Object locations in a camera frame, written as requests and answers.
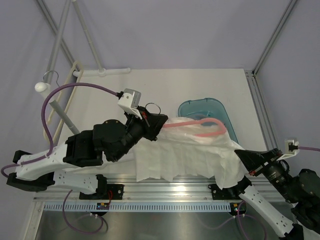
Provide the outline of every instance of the white tabletop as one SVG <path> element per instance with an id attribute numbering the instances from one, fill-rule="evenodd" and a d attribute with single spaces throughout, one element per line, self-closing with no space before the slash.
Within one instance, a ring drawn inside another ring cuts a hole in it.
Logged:
<path id="1" fill-rule="evenodd" d="M 81 82 L 97 84 L 115 92 L 126 88 L 137 90 L 141 92 L 140 106 L 156 103 L 161 107 L 161 113 L 169 118 L 177 117 L 179 106 L 187 100 L 217 99 L 226 109 L 239 144 L 248 150 L 266 150 L 243 69 L 132 70 L 129 74 L 83 77 Z M 104 91 L 80 86 L 67 114 L 80 131 L 91 130 L 94 124 L 101 124 L 109 119 L 125 123 L 124 112 L 117 102 L 116 97 Z M 63 126 L 59 143 L 63 143 L 71 135 L 68 127 Z M 134 156 L 130 153 L 118 163 L 82 168 L 77 172 L 135 175 L 133 159 Z"/>

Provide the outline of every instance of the metal frame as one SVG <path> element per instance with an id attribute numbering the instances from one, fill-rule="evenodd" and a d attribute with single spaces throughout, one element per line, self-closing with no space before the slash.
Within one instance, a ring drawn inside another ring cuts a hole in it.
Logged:
<path id="1" fill-rule="evenodd" d="M 71 0 L 65 1 L 64 8 L 63 8 L 62 14 L 61 14 L 59 27 L 56 32 L 54 44 L 53 44 L 53 47 L 51 50 L 51 55 L 49 58 L 48 66 L 46 68 L 46 72 L 48 74 L 46 74 L 43 79 L 44 83 L 51 84 L 51 81 L 52 81 L 52 77 L 54 74 L 53 71 L 55 70 L 55 66 L 56 66 L 56 62 L 57 62 L 57 58 L 58 58 L 58 53 L 59 53 L 59 49 L 60 49 L 60 45 L 61 45 L 62 35 L 64 33 L 66 22 L 67 22 L 70 4 L 71 4 Z"/>
<path id="2" fill-rule="evenodd" d="M 281 34 L 284 26 L 286 25 L 289 17 L 291 16 L 291 14 L 293 13 L 297 3 L 299 0 L 290 0 L 289 4 L 287 5 L 286 9 L 284 10 L 280 21 L 278 22 L 276 28 L 274 29 L 269 41 L 267 42 L 258 62 L 256 63 L 252 73 L 254 76 L 256 76 L 261 68 L 261 66 L 263 65 L 263 63 L 265 62 L 265 60 L 267 59 L 269 53 L 271 52 L 273 46 L 275 45 L 279 35 Z"/>
<path id="3" fill-rule="evenodd" d="M 95 47 L 95 45 L 94 45 L 94 43 L 93 43 L 93 41 L 92 41 L 92 39 L 91 39 L 89 30 L 88 30 L 88 28 L 87 28 L 85 19 L 84 19 L 84 17 L 83 17 L 82 14 L 81 14 L 81 11 L 80 11 L 80 8 L 79 8 L 79 5 L 78 5 L 77 0 L 72 0 L 72 4 L 73 4 L 73 6 L 74 6 L 75 12 L 76 12 L 76 14 L 77 14 L 77 16 L 78 16 L 78 18 L 79 18 L 80 23 L 81 23 L 81 26 L 82 26 L 83 32 L 84 32 L 84 34 L 85 34 L 85 37 L 86 37 L 86 39 L 88 40 L 88 44 L 89 44 L 89 46 L 90 46 L 90 49 L 91 49 L 92 55 L 93 55 L 93 57 L 94 57 L 95 63 L 97 64 L 98 69 L 99 69 L 99 71 L 101 72 L 101 71 L 104 70 L 104 68 L 102 67 L 100 58 L 99 58 L 99 56 L 98 56 L 98 54 L 97 54 L 97 51 L 96 51 L 96 47 Z"/>
<path id="4" fill-rule="evenodd" d="M 49 11 L 49 8 L 46 4 L 46 2 L 44 2 L 43 0 L 34 0 L 35 4 L 39 7 L 39 10 L 42 12 L 45 20 L 47 21 L 50 29 L 52 30 L 52 33 L 54 35 L 57 35 L 58 32 L 58 25 L 56 23 L 56 21 L 54 20 L 54 18 L 51 15 L 51 12 Z M 72 67 L 72 65 L 75 62 L 75 58 L 72 56 L 65 40 L 62 38 L 61 39 L 61 50 L 66 58 L 66 60 L 69 62 L 70 66 Z"/>
<path id="5" fill-rule="evenodd" d="M 278 138 L 275 133 L 275 128 L 273 127 L 272 121 L 270 120 L 270 114 L 261 91 L 260 82 L 258 81 L 258 78 L 254 76 L 253 71 L 245 70 L 244 73 L 248 81 L 248 86 L 260 123 L 265 146 L 268 150 L 278 148 Z"/>
<path id="6" fill-rule="evenodd" d="M 42 13 L 47 19 L 52 31 L 57 33 L 57 24 L 52 18 L 52 15 L 43 2 L 43 0 L 35 0 L 39 5 Z M 278 25 L 276 26 L 271 38 L 269 39 L 259 61 L 257 62 L 254 70 L 245 70 L 245 76 L 248 81 L 248 86 L 252 95 L 252 100 L 254 107 L 259 119 L 261 126 L 261 131 L 265 141 L 265 145 L 268 149 L 276 148 L 278 146 L 276 134 L 270 120 L 270 114 L 261 91 L 260 82 L 257 78 L 257 73 L 259 72 L 262 64 L 266 60 L 266 57 L 272 50 L 277 38 L 279 37 L 281 31 L 283 30 L 284 25 L 289 19 L 289 16 L 292 14 L 294 7 L 296 6 L 298 0 L 291 0 L 285 9 Z M 83 30 L 86 31 L 85 25 L 82 24 Z M 91 38 L 86 37 L 89 41 L 89 44 L 92 42 Z M 74 59 L 65 44 L 65 41 L 61 39 L 61 48 L 66 56 L 67 60 L 70 63 L 74 62 Z M 117 176 L 107 176 L 109 183 L 115 184 L 125 184 L 125 191 L 123 194 L 122 201 L 115 201 L 118 203 L 128 203 L 128 202 L 139 202 L 139 203 L 156 203 L 156 202 L 165 202 L 165 203 L 212 203 L 212 196 L 210 190 L 208 189 L 208 184 L 214 184 L 214 179 L 206 179 L 202 177 L 181 177 L 175 178 L 174 182 L 166 182 L 163 180 L 145 180 L 142 182 L 136 182 L 134 176 L 126 175 L 117 175 Z M 276 191 L 272 185 L 265 178 L 252 178 L 249 177 L 256 189 L 266 198 L 269 202 L 283 202 L 283 198 Z M 61 202 L 66 196 L 65 190 L 47 190 L 44 192 L 39 192 L 34 198 L 34 210 L 31 216 L 31 221 L 29 228 L 26 231 L 24 239 L 34 239 L 38 230 L 39 222 L 41 219 L 42 212 L 44 210 L 45 202 Z M 79 193 L 72 192 L 69 196 L 69 201 L 76 201 L 77 203 L 81 202 L 79 200 Z"/>

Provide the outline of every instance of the black mounting bracket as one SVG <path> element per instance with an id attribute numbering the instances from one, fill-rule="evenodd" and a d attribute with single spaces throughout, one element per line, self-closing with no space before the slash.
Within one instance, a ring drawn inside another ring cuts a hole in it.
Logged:
<path id="1" fill-rule="evenodd" d="M 107 178 L 101 174 L 96 176 L 98 180 L 98 187 L 93 194 L 84 194 L 80 192 L 80 200 L 109 200 L 108 192 L 112 192 L 112 200 L 122 200 L 125 185 L 123 184 L 109 184 Z"/>
<path id="2" fill-rule="evenodd" d="M 217 184 L 209 184 L 213 200 L 241 200 L 240 194 L 245 193 L 245 189 L 252 183 L 247 177 L 243 177 L 237 185 L 229 188 L 220 189 Z"/>
<path id="3" fill-rule="evenodd" d="M 239 211 L 239 214 L 242 215 L 242 214 L 246 214 L 247 212 L 247 203 L 243 202 L 240 206 L 240 203 L 239 202 L 230 202 L 230 212 L 229 214 L 231 216 L 237 216 L 238 215 L 238 211 Z"/>

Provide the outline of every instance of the white connector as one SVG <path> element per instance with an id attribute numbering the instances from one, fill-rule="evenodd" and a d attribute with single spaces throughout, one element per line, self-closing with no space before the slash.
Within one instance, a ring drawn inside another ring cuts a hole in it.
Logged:
<path id="1" fill-rule="evenodd" d="M 280 158 L 278 158 L 278 160 L 291 158 L 291 157 L 294 157 L 295 155 L 297 155 L 299 153 L 299 149 L 293 149 L 293 148 L 294 148 L 294 146 L 296 146 L 296 148 L 297 148 L 298 145 L 299 145 L 299 142 L 295 137 L 285 139 L 284 140 L 284 153 Z"/>
<path id="2" fill-rule="evenodd" d="M 120 97 L 118 101 L 118 105 L 122 108 L 126 113 L 133 114 L 137 118 L 142 119 L 142 116 L 137 109 L 140 101 L 141 93 L 136 90 L 126 88 L 123 91 L 122 97 Z"/>
<path id="3" fill-rule="evenodd" d="M 41 94 L 41 96 L 46 99 L 48 95 L 51 93 L 51 85 L 49 83 L 44 83 L 44 82 L 38 82 L 35 86 L 34 89 Z M 55 100 L 55 97 L 53 96 L 50 98 L 49 103 L 52 103 Z"/>

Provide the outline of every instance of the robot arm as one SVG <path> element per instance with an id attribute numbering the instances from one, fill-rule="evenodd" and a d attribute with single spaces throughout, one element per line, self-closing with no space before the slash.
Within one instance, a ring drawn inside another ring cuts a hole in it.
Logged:
<path id="1" fill-rule="evenodd" d="M 55 147 L 44 159 L 22 164 L 45 156 L 47 151 L 30 154 L 17 151 L 13 162 L 18 164 L 10 173 L 7 184 L 24 191 L 40 192 L 48 187 L 66 188 L 80 191 L 80 199 L 109 199 L 108 191 L 123 192 L 122 184 L 107 184 L 102 175 L 78 175 L 63 169 L 101 166 L 102 154 L 106 160 L 117 162 L 141 139 L 156 141 L 162 126 L 168 120 L 164 114 L 153 114 L 145 107 L 138 106 L 140 92 L 125 89 L 119 97 L 118 105 L 124 110 L 126 124 L 115 119 L 106 120 L 67 139 Z"/>
<path id="2" fill-rule="evenodd" d="M 289 144 L 293 152 L 296 147 Z M 320 178 L 309 169 L 302 169 L 299 175 L 289 174 L 289 165 L 284 154 L 277 148 L 267 152 L 235 150 L 252 176 L 263 174 L 284 197 L 286 202 L 295 204 L 291 209 L 303 225 L 294 224 L 268 203 L 246 179 L 246 185 L 238 184 L 231 190 L 249 203 L 272 226 L 280 239 L 313 240 L 320 238 Z"/>

